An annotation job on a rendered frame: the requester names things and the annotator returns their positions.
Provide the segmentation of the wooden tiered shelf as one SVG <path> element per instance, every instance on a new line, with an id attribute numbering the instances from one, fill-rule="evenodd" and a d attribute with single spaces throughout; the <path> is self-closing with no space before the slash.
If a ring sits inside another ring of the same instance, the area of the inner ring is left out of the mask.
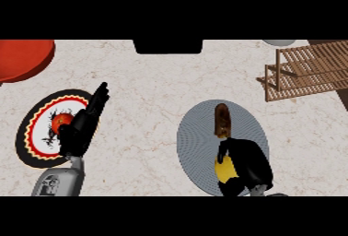
<path id="1" fill-rule="evenodd" d="M 348 89 L 348 40 L 276 50 L 276 64 L 256 79 L 265 101 Z"/>

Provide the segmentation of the large red bowl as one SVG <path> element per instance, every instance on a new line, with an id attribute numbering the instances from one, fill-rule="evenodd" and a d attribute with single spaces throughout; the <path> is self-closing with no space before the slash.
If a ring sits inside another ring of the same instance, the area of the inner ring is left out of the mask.
<path id="1" fill-rule="evenodd" d="M 41 73 L 54 51 L 53 40 L 0 40 L 0 83 L 15 83 Z"/>

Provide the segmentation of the brown oblong bread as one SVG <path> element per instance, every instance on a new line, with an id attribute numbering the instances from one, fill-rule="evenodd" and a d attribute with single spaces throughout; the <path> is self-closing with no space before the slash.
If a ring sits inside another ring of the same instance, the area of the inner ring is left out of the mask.
<path id="1" fill-rule="evenodd" d="M 224 103 L 220 103 L 215 107 L 215 136 L 218 138 L 231 136 L 231 117 Z"/>

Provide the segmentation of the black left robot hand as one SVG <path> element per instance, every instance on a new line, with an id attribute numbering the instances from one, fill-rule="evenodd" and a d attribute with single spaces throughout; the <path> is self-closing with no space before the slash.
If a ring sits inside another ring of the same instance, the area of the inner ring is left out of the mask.
<path id="1" fill-rule="evenodd" d="M 108 99 L 108 83 L 103 82 L 96 89 L 87 107 L 78 111 L 71 124 L 59 126 L 62 156 L 81 157 L 87 152 Z"/>

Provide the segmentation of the grey round object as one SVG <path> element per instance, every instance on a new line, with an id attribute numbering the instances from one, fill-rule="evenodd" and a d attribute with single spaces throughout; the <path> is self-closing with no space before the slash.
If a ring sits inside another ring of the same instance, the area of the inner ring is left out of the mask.
<path id="1" fill-rule="evenodd" d="M 289 46 L 296 40 L 262 40 L 268 45 L 284 47 Z"/>

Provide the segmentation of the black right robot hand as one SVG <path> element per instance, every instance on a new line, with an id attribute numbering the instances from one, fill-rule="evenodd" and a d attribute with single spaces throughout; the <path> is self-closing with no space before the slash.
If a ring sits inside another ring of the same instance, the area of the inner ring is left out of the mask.
<path id="1" fill-rule="evenodd" d="M 273 172 L 256 143 L 228 137 L 218 145 L 218 162 L 223 162 L 224 156 L 231 158 L 237 178 L 231 178 L 227 183 L 217 183 L 223 195 L 237 196 L 245 189 L 251 190 L 258 184 L 265 184 L 268 190 L 273 187 Z"/>

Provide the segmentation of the round patterned plate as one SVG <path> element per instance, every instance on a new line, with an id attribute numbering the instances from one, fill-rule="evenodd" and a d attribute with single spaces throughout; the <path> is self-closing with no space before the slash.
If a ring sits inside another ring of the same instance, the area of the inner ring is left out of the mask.
<path id="1" fill-rule="evenodd" d="M 66 162 L 59 154 L 60 141 L 53 120 L 57 116 L 63 118 L 66 113 L 75 116 L 87 107 L 90 98 L 87 91 L 65 89 L 44 97 L 29 109 L 18 128 L 15 148 L 19 160 L 31 168 L 52 168 Z"/>

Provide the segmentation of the yellow lemon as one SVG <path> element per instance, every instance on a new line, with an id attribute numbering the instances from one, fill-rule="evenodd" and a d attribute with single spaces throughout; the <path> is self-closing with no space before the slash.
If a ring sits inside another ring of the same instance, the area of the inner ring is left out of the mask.
<path id="1" fill-rule="evenodd" d="M 221 183 L 227 183 L 231 178 L 237 178 L 234 164 L 228 156 L 223 157 L 223 162 L 215 161 L 215 175 Z"/>

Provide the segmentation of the black appliance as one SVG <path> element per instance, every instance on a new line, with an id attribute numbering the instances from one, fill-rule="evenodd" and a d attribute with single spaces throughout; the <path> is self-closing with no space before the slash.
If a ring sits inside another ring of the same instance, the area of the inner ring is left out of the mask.
<path id="1" fill-rule="evenodd" d="M 134 49 L 140 54 L 197 54 L 202 40 L 134 40 Z"/>

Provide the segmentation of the red tomato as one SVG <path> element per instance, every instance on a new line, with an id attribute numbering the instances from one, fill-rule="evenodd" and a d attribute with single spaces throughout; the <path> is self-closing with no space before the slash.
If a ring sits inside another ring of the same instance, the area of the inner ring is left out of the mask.
<path id="1" fill-rule="evenodd" d="M 74 119 L 74 115 L 71 113 L 60 113 L 54 116 L 52 120 L 52 130 L 56 134 L 60 132 L 59 131 L 60 125 L 71 124 L 72 119 Z"/>

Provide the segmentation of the grey round placemat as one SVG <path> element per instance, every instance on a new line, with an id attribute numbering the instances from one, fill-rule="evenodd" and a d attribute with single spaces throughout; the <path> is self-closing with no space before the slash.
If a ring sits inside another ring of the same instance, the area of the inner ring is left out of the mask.
<path id="1" fill-rule="evenodd" d="M 177 132 L 177 153 L 183 171 L 199 189 L 223 196 L 215 175 L 220 139 L 215 136 L 215 107 L 224 103 L 231 116 L 231 138 L 252 140 L 270 156 L 264 129 L 249 111 L 227 100 L 206 100 L 186 113 Z"/>

